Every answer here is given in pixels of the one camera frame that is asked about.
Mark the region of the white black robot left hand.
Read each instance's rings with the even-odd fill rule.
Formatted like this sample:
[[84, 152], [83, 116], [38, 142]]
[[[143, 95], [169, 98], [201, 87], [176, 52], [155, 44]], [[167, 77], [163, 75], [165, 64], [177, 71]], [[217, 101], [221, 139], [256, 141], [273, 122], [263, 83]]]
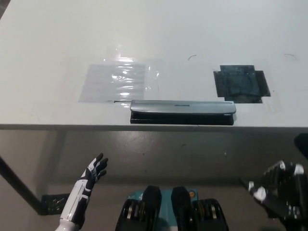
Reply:
[[85, 213], [94, 185], [106, 174], [108, 158], [99, 154], [75, 182], [60, 216], [58, 231], [78, 231], [85, 221]]

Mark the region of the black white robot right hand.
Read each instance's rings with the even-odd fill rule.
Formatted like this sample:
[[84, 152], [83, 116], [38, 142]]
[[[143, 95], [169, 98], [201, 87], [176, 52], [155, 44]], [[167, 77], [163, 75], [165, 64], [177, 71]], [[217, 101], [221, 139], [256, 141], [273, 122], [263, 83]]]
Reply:
[[279, 161], [245, 187], [270, 218], [308, 219], [308, 176], [301, 164]]

